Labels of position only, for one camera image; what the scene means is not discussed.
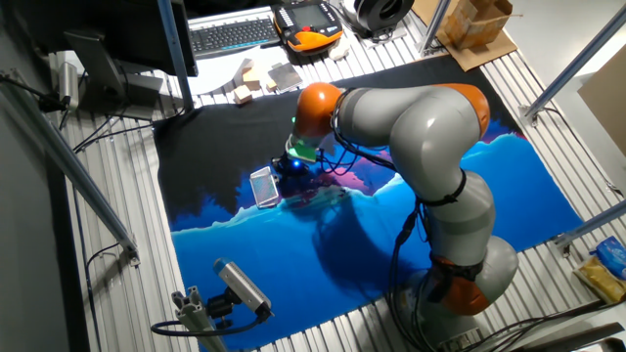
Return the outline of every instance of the desk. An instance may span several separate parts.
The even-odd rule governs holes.
[[[239,19],[238,14],[228,15]],[[419,59],[416,43],[425,33],[424,24],[410,13],[404,20],[408,35],[376,49],[365,45],[346,31],[351,51],[342,61],[314,56],[300,61],[295,69],[304,84],[316,81],[335,81],[342,78],[380,71],[404,65]],[[53,58],[53,68],[59,66]],[[590,159],[584,156],[571,133],[564,130],[562,120],[555,115],[540,120],[535,129],[519,117],[517,107],[530,104],[541,92],[543,84],[535,77],[520,52],[482,66],[511,114],[517,119],[526,137],[531,141],[547,169],[570,200],[574,209],[584,219],[609,208],[618,198],[604,189],[604,183]],[[180,97],[175,77],[160,71],[145,73],[162,77],[161,89],[171,96]],[[232,93],[208,94],[194,97],[196,107],[212,104],[233,104]],[[171,109],[155,111],[155,119],[170,116]],[[68,121],[63,134],[71,146],[87,137],[105,122],[103,116]],[[113,132],[143,125],[146,122],[116,119],[109,123]],[[183,291],[176,254],[171,242],[163,201],[158,187],[158,158],[150,128],[120,134],[111,141],[95,144],[79,158],[109,199],[112,207],[139,246],[141,265],[131,268],[116,261],[114,255],[97,258],[90,268],[95,287],[96,314],[102,349],[121,351],[198,351],[194,340],[170,339],[150,332],[150,324],[173,320],[174,306],[170,293]],[[68,193],[69,204],[74,204],[73,193]],[[77,207],[71,206],[74,240],[77,248],[85,245],[85,255],[113,244],[93,211],[78,197]],[[78,219],[82,224],[82,239]],[[626,226],[615,221],[573,243],[573,255],[562,258],[551,243],[541,244],[518,255],[520,267],[514,283],[507,292],[484,313],[476,318],[484,327],[483,335],[507,324],[555,313],[595,299],[571,275],[581,258],[600,241],[616,235],[626,242]],[[79,263],[83,254],[76,253]],[[86,294],[85,273],[80,269],[85,297],[89,338],[97,350],[93,317]],[[384,301],[379,300],[353,312],[339,316],[318,327],[282,338],[260,351],[409,351],[390,322]]]

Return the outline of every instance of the blue printed mat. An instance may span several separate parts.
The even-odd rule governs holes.
[[[495,236],[521,251],[581,224],[480,70],[463,72],[452,58],[440,57],[337,85],[439,83],[473,84],[489,100],[489,129],[461,166],[491,188]],[[227,257],[272,301],[276,317],[225,336],[230,349],[264,345],[380,297],[394,239],[413,209],[415,197],[404,181],[365,159],[343,176],[316,165],[281,188],[277,207],[257,209],[249,174],[282,154],[297,96],[264,97],[241,108],[208,106],[156,125],[159,181],[185,286],[198,286],[204,299],[222,293],[225,285],[212,265]],[[332,137],[323,148],[331,161],[343,152]],[[416,229],[400,252],[403,279],[430,266],[420,235],[424,231]],[[242,305],[229,318],[243,326],[254,315]]]

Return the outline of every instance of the robotic arm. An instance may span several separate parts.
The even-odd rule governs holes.
[[[394,168],[424,207],[432,260],[428,301],[472,316],[504,293],[518,265],[514,249],[491,236],[489,187],[460,168],[488,124],[484,95],[466,84],[342,92],[315,83],[299,97],[283,158],[315,162],[311,155],[333,132],[354,145],[389,146]]]

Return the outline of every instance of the monitor stand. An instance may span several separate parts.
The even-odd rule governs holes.
[[[79,109],[152,120],[161,78],[120,74],[102,35],[82,30],[69,30],[65,35],[89,73],[89,82],[80,92]]]

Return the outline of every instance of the black cable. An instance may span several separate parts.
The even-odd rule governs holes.
[[[422,224],[425,224],[426,217],[424,216],[425,210],[423,209],[423,206],[424,206],[423,204],[420,204],[420,211],[418,211],[418,216],[420,216],[420,221],[422,221]],[[420,230],[420,227],[418,227],[418,235],[420,235],[420,241],[422,241],[422,243],[426,243],[430,241],[430,236],[426,228],[424,232],[425,232],[425,238],[422,237],[422,231]]]
[[[320,165],[322,166],[322,171],[324,171],[324,173],[334,173],[335,170],[339,167],[339,165],[341,164],[341,161],[343,160],[343,157],[345,156],[345,153],[347,152],[346,149],[343,150],[343,153],[341,153],[341,156],[339,157],[339,160],[337,161],[337,163],[335,163],[335,166],[333,166],[331,164],[331,162],[328,160],[327,157],[324,156],[324,150],[320,150],[320,157],[321,157],[321,163]],[[324,161],[329,165],[331,171],[326,171],[326,169],[324,168]]]
[[[39,98],[41,98],[41,99],[43,99],[45,101],[48,101],[51,104],[57,105],[59,103],[62,103],[59,100],[56,100],[54,98],[50,98],[49,96],[39,92],[36,89],[32,89],[32,88],[28,87],[27,85],[19,83],[17,80],[11,79],[11,78],[9,78],[7,76],[4,76],[4,75],[0,74],[0,83],[2,83],[2,82],[6,82],[6,83],[9,83],[9,84],[13,84],[15,86],[18,86],[18,87],[20,87],[20,88],[22,88],[22,89],[24,89],[24,90],[26,90],[26,91],[36,95],[37,97],[39,97]]]
[[[118,116],[120,119],[125,118],[125,116],[123,116],[124,112],[125,112],[125,110],[123,110],[122,113]],[[183,112],[185,112],[185,111],[184,110],[180,110],[175,115],[167,117],[167,118],[173,118],[173,117],[180,116],[181,114],[183,114]],[[117,131],[117,132],[112,132],[112,133],[109,133],[109,134],[101,135],[101,136],[98,136],[98,137],[96,137],[94,139],[89,140],[96,133],[98,133],[98,131],[100,131],[104,126],[106,126],[107,123],[109,123],[109,119],[108,118],[107,118],[107,121],[105,121],[105,123],[103,123],[102,126],[98,127],[98,129],[96,131],[94,131],[91,135],[89,135],[89,137],[87,137],[84,141],[82,141],[76,147],[74,147],[73,151],[75,153],[80,153],[80,152],[84,151],[87,147],[89,147],[92,144],[94,144],[96,141],[99,141],[99,140],[101,140],[103,138],[112,137],[112,136],[115,136],[115,135],[118,135],[118,134],[122,134],[122,133],[126,133],[126,132],[132,132],[132,131],[137,131],[137,130],[140,130],[140,129],[143,129],[143,128],[148,128],[148,127],[152,127],[153,126],[153,123],[150,122],[149,124],[147,124],[145,126],[128,128],[128,129],[125,129],[125,130],[121,130],[121,131]]]
[[[385,149],[387,149],[387,146],[383,146],[383,147],[363,147],[363,146],[361,146],[361,147],[365,148],[366,150],[374,151],[374,152],[382,152]]]
[[[80,249],[82,251],[82,260],[85,263],[85,256],[87,254],[85,250],[85,237],[82,231],[82,221],[80,220],[80,208],[78,207],[78,192],[74,186],[71,187],[74,195],[74,209],[76,210],[76,221],[78,222],[78,235],[80,235]],[[98,317],[96,316],[96,304],[94,302],[94,295],[91,289],[91,278],[89,277],[89,270],[85,270],[85,280],[87,282],[87,295],[89,296],[89,308],[91,310],[91,316],[94,320],[94,331],[96,333],[96,342],[98,342],[98,351],[102,352],[102,346],[100,343],[100,333],[98,330]]]
[[[345,171],[343,171],[342,173],[335,172],[335,175],[343,176],[343,175],[347,174],[348,172],[350,172],[350,170],[352,169],[352,166],[354,166],[354,164],[356,163],[357,157],[358,157],[358,155],[355,154],[354,157],[352,158],[352,161],[350,161],[350,164],[349,164],[348,168],[346,168]]]
[[[63,126],[66,125],[67,114],[69,113],[69,109],[66,109],[66,112],[61,117],[61,123],[59,123],[59,131],[63,131]]]
[[[85,79],[85,75],[87,74],[87,70],[82,71],[82,76],[80,76],[80,80],[78,81],[78,88],[82,84],[83,79]],[[69,109],[66,109],[66,113],[63,114],[63,118],[61,118],[61,123],[59,123],[59,131],[63,131],[63,127],[66,125],[67,114],[69,113]]]
[[[561,313],[555,313],[555,314],[551,314],[545,317],[541,317],[541,318],[530,318],[530,319],[526,319],[517,323],[513,323],[511,325],[508,325],[492,334],[490,334],[489,336],[481,339],[480,341],[464,348],[463,350],[461,350],[460,352],[470,352],[474,349],[476,349],[477,347],[479,347],[480,345],[484,344],[485,342],[493,339],[494,337],[496,337],[497,335],[510,330],[512,328],[524,325],[524,324],[529,324],[531,323],[530,326],[528,327],[524,327],[520,330],[516,330],[514,332],[511,332],[512,335],[517,336],[518,333],[521,333],[521,335],[524,335],[526,333],[528,333],[530,330],[536,328],[537,326],[547,323],[549,321],[555,320],[555,319],[560,319],[560,318],[573,318],[573,317],[578,317],[580,315],[583,314],[588,314],[588,313],[592,313],[592,312],[598,312],[598,311],[602,311],[605,309],[610,309],[613,308],[615,306],[618,306],[619,304],[622,304],[624,302],[617,302],[617,303],[612,303],[612,304],[604,304],[601,300],[597,300],[594,302],[591,302],[589,304],[580,306],[580,307],[576,307],[574,309],[565,311],[565,312],[561,312]],[[495,349],[493,349],[494,351],[497,350],[498,348],[502,347],[507,341],[511,341],[511,337],[507,336],[507,340],[499,343]]]
[[[107,120],[105,121],[105,123],[103,123],[102,125],[100,125],[100,127],[96,128],[95,131],[93,131],[87,138],[85,138],[82,142],[78,143],[76,145],[76,147],[74,147],[73,151],[75,153],[78,153],[82,150],[82,147],[89,141],[90,138],[92,138],[93,136],[95,136],[98,132],[100,132],[101,129],[105,128],[105,126],[109,123],[109,118],[107,117]]]
[[[428,49],[430,49],[432,51],[442,50],[442,49],[445,49],[445,48],[446,47],[443,44],[431,45],[430,47],[428,47]]]
[[[80,149],[78,151],[75,151],[75,152],[78,153],[78,152],[84,151],[87,147],[91,146],[92,144],[96,143],[96,141],[99,141],[99,140],[101,140],[103,138],[112,137],[112,136],[115,136],[115,135],[118,135],[118,134],[122,134],[122,133],[126,133],[126,132],[137,131],[137,130],[140,130],[140,129],[143,129],[143,128],[152,127],[152,126],[153,125],[150,123],[150,124],[147,124],[145,126],[128,128],[128,129],[125,129],[125,130],[121,130],[121,131],[112,132],[112,133],[109,133],[109,134],[106,134],[106,135],[98,136],[98,137],[92,139],[91,141],[85,143],[82,147],[80,147]]]
[[[430,271],[426,272],[426,275],[422,278],[422,282],[418,286],[418,291],[415,295],[415,305],[413,306],[413,317],[411,319],[411,326],[413,331],[417,333],[418,340],[425,346],[425,349],[429,352],[435,352],[434,348],[430,345],[424,332],[422,331],[422,326],[419,321],[419,312],[420,312],[420,304],[422,304],[422,294],[424,293],[424,287],[426,284],[426,280],[430,275]]]
[[[356,148],[354,145],[352,145],[350,142],[346,141],[343,136],[341,135],[341,132],[338,130],[338,126],[337,126],[337,119],[338,119],[338,115],[339,115],[339,108],[341,107],[341,103],[343,102],[343,100],[345,99],[345,97],[352,92],[353,89],[346,89],[343,93],[341,93],[341,95],[339,96],[339,98],[337,99],[337,103],[335,105],[335,110],[333,112],[333,115],[331,116],[331,129],[333,130],[333,133],[335,135],[335,140],[346,150],[348,150],[349,152],[353,153],[353,154],[357,154],[359,156],[364,157],[365,159],[367,159],[368,161],[382,166],[382,167],[386,167],[389,170],[392,170],[393,172],[397,172],[397,170],[395,169],[395,165],[393,165],[393,162],[386,160],[382,157],[373,155],[373,154],[369,154],[363,151],[360,151],[358,148]]]
[[[413,212],[411,212],[411,214],[407,216],[407,219],[402,226],[402,231],[396,237],[393,254],[391,255],[391,263],[389,265],[389,287],[387,294],[385,295],[385,301],[387,303],[387,306],[389,307],[389,313],[391,314],[393,324],[396,326],[402,337],[414,348],[418,350],[424,350],[420,342],[416,340],[411,331],[407,330],[406,327],[404,327],[398,313],[398,264],[400,257],[400,247],[411,236],[411,233],[415,227],[416,221],[418,219],[418,206],[419,203],[416,202],[415,209],[413,210]]]
[[[334,162],[334,161],[330,161],[327,157],[320,158],[320,160],[319,160],[319,161],[320,161],[320,162],[325,162],[325,163],[327,163],[329,166],[330,166],[331,164],[332,164],[332,165],[335,165],[335,166],[350,166],[350,165],[351,165],[351,162],[340,162],[340,163],[337,163],[337,162]]]
[[[578,145],[580,146],[580,148],[582,148],[583,152],[585,152],[585,154],[587,155],[587,157],[591,160],[591,163],[594,164],[594,167],[596,168],[596,170],[598,170],[598,173],[600,173],[600,176],[603,178],[604,182],[606,183],[606,185],[615,193],[617,193],[618,195],[624,197],[624,194],[617,188],[615,187],[615,185],[613,185],[612,182],[608,181],[608,178],[606,178],[606,176],[604,176],[604,173],[600,170],[600,167],[596,164],[596,162],[594,161],[594,159],[589,155],[589,152],[587,152],[587,149],[585,148],[585,146],[583,145],[583,143],[578,139],[578,136],[576,136],[576,134],[574,133],[574,130],[571,128],[571,126],[569,125],[569,123],[567,123],[567,120],[565,119],[565,117],[562,115],[562,113],[560,113],[559,110],[556,109],[552,109],[552,108],[542,108],[540,111],[545,110],[545,111],[551,111],[554,112],[555,114],[557,114],[560,119],[565,123],[565,126],[567,126],[567,129],[569,129],[569,132],[571,132],[571,135],[574,137],[574,140],[576,141],[576,143],[578,143]]]
[[[124,69],[124,66],[120,65],[119,69],[121,70],[121,73],[124,75],[124,79],[126,80],[126,86],[124,87],[124,90],[126,91],[126,99],[130,103],[130,97],[128,96],[128,92],[130,91],[130,83],[128,83],[128,75],[126,74],[126,70]]]
[[[92,255],[92,256],[91,256],[91,258],[89,258],[89,260],[87,260],[87,264],[85,264],[85,270],[89,270],[89,264],[91,264],[91,262],[92,262],[94,259],[96,259],[96,257],[97,257],[98,255],[100,255],[100,253],[104,252],[105,250],[109,250],[109,249],[111,249],[111,248],[114,248],[114,247],[115,247],[115,246],[117,246],[117,245],[119,245],[119,242],[117,242],[117,243],[115,243],[115,244],[112,244],[112,245],[110,245],[110,246],[108,246],[108,247],[104,247],[104,248],[102,248],[102,249],[98,250],[97,252],[95,252],[95,253],[94,253],[94,255]]]
[[[244,331],[248,331],[257,325],[263,323],[263,319],[260,317],[256,318],[254,322],[249,325],[240,328],[234,329],[226,329],[226,330],[215,330],[215,331],[174,331],[174,330],[166,330],[161,329],[163,327],[171,327],[171,326],[179,326],[182,325],[181,322],[178,321],[169,321],[169,322],[161,322],[156,323],[150,327],[150,330],[156,334],[164,335],[164,336],[175,336],[175,337],[214,337],[214,336],[223,336],[233,333],[240,333]]]

